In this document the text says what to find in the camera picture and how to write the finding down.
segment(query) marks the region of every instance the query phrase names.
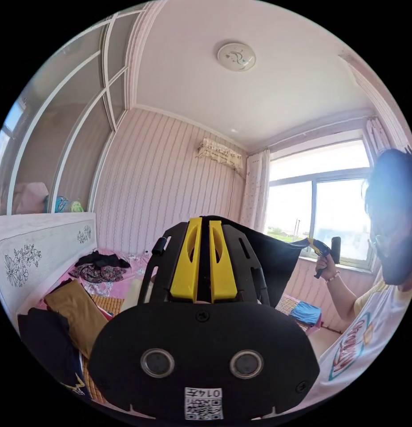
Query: printed graphic on shirt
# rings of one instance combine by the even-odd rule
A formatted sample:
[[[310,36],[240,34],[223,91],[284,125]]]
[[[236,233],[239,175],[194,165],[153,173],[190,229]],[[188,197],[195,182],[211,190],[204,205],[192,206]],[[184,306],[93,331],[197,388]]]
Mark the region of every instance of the printed graphic on shirt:
[[[86,387],[85,383],[80,379],[80,377],[76,373],[76,377],[78,380],[78,384],[73,386],[67,386],[66,384],[61,383],[63,386],[67,387],[69,390],[72,390],[74,393],[77,393],[78,395],[84,396],[84,391],[82,390],[83,387]]]
[[[371,313],[365,313],[351,326],[339,343],[332,363],[329,381],[345,372],[363,353],[372,339]]]

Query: white headboard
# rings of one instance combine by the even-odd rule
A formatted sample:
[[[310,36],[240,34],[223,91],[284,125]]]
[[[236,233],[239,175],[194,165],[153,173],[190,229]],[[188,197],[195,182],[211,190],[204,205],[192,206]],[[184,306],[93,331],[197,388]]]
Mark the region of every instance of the white headboard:
[[[97,246],[95,213],[0,216],[0,300],[17,330],[25,313]]]

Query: curtain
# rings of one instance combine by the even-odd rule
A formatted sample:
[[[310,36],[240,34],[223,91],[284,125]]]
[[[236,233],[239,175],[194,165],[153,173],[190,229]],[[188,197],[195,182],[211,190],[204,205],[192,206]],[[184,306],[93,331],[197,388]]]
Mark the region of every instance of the curtain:
[[[371,149],[376,155],[388,148],[391,148],[387,135],[377,117],[368,119],[366,123]]]
[[[265,228],[269,178],[270,150],[249,156],[240,223],[260,233]]]

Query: white t-shirt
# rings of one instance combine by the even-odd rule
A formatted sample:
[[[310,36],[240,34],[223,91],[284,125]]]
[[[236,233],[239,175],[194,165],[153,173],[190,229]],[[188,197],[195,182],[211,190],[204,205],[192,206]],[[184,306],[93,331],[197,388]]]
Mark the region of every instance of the white t-shirt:
[[[320,373],[305,399],[278,415],[319,403],[356,380],[386,346],[412,298],[412,290],[401,292],[380,281],[357,299],[356,319],[319,358]]]

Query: qr code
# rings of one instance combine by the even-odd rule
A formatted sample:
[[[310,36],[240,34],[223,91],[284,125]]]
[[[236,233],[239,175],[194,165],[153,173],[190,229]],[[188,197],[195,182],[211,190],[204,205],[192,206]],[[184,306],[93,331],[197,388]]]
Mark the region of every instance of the qr code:
[[[223,419],[221,388],[185,388],[185,419]]]

